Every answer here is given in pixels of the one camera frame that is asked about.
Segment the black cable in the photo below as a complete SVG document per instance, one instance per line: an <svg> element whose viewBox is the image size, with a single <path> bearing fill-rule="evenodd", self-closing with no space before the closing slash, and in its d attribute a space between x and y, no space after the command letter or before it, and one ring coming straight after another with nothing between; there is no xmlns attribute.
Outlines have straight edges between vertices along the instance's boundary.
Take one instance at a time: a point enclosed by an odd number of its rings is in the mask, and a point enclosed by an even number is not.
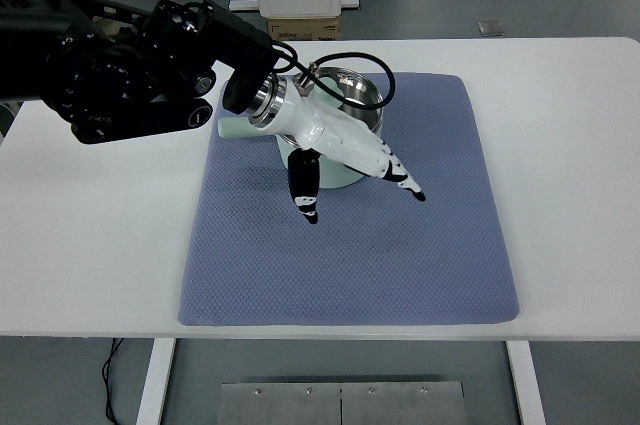
<svg viewBox="0 0 640 425"><path fill-rule="evenodd" d="M120 348L120 345L122 345L122 342L124 342L124 338L120 338L120 339L113 338L111 340L111 353L109 354L109 358L107 358L107 361L104 362L104 365L102 366L102 381L104 382L104 386L107 390L107 402L106 402L104 413L107 416L107 419L115 425L118 425L118 421L116 420L116 417L113 414L113 407L111 406L111 389L109 387L109 373L111 372L111 361L113 360L114 355L118 351L118 348Z"/></svg>
<svg viewBox="0 0 640 425"><path fill-rule="evenodd" d="M393 96L396 93L396 79L393 75L393 72L391 71L391 69L386 63L384 63L381 59L379 59L375 55L371 55L364 52L342 52L342 53L333 53L330 55L325 55L324 57L320 57L319 59L315 60L315 64L318 66L330 60L338 60L338 59L344 59L344 58L362 58L364 60L369 60L379 65L384 70L385 74L387 75L387 79L389 80L389 91L387 92L387 96L384 97L384 99L382 99L382 101L378 103L373 103L370 105L362 105L361 103L358 103L355 100L345 98L342 95L339 95L338 93L336 93L335 91L327 87L324 83L322 83L322 81L319 78L317 78L307 67L305 67L298 61L298 54L293 49L293 47L291 47L289 44L274 40L273 45L283 48L287 50L289 53L291 53L291 55L287 55L282 50L276 49L276 54L281 59L289 62L289 65L283 68L274 69L274 72L283 73L283 71L289 71L295 67L298 70L300 70L303 76L307 77L309 80L315 83L318 87L320 87L320 89L322 89L324 92L329 94L332 98L335 98L336 100L339 100L342 103L346 103L347 105L352 106L354 108L359 108L361 110L376 110L376 109L382 108L388 105L389 102L391 102L391 100L393 99Z"/></svg>

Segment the textured mat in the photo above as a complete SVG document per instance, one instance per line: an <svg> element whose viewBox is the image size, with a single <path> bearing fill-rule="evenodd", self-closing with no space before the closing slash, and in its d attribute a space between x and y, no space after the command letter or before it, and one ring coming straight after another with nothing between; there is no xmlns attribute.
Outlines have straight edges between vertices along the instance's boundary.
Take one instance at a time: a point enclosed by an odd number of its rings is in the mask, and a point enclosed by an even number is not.
<svg viewBox="0 0 640 425"><path fill-rule="evenodd" d="M382 76L369 77L384 88ZM214 131L184 273L183 324L435 325L518 314L462 81L396 78L382 137L427 201L365 178L320 190L319 223L309 225L289 196L275 138L224 140Z"/></svg>

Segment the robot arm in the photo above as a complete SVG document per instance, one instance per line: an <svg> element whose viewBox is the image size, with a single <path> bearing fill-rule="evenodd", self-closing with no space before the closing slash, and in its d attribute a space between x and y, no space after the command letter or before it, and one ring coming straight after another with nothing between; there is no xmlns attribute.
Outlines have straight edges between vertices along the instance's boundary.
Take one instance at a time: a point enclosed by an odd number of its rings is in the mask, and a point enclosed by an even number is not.
<svg viewBox="0 0 640 425"><path fill-rule="evenodd" d="M94 16L132 27L107 37ZM277 62L290 57L266 33L210 0L160 1L152 13L106 0L0 0L0 44L6 64L0 99L41 98L71 123L82 143L204 125L212 108L200 97L213 88L211 67L221 61L234 69L223 107L249 113L266 134L298 141L300 149L290 158L290 190L310 222L317 221L320 154L397 182L424 200L398 158L364 123L302 96L295 83L284 104L265 93L274 79L291 82L275 75L283 71Z"/></svg>

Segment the gray floor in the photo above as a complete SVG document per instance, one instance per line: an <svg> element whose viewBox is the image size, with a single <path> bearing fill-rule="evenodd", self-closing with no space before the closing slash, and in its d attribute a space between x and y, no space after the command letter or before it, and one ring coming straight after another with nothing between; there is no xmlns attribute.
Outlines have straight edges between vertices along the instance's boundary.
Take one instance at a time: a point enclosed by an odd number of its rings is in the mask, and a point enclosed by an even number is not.
<svg viewBox="0 0 640 425"><path fill-rule="evenodd" d="M117 1L151 9L157 0ZM342 15L345 40L480 38L481 20L501 20L509 37L640 40L640 0L361 4L361 10ZM257 14L243 18L266 29ZM122 422L130 424L135 422L151 341L125 344L114 365L114 408ZM109 345L106 339L1 338L0 423L108 423L100 368ZM639 344L534 343L532 353L548 424L640 423ZM222 381L447 377L469 384L469 423L517 423L506 363L500 344L182 341L164 422L215 423Z"/></svg>

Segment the cardboard box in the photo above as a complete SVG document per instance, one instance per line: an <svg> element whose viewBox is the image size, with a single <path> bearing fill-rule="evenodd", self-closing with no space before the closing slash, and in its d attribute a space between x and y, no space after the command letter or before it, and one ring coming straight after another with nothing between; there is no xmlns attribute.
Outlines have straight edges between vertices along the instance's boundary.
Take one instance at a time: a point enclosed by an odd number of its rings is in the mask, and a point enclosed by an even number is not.
<svg viewBox="0 0 640 425"><path fill-rule="evenodd" d="M334 18L271 18L269 35L274 40L340 40L340 17Z"/></svg>

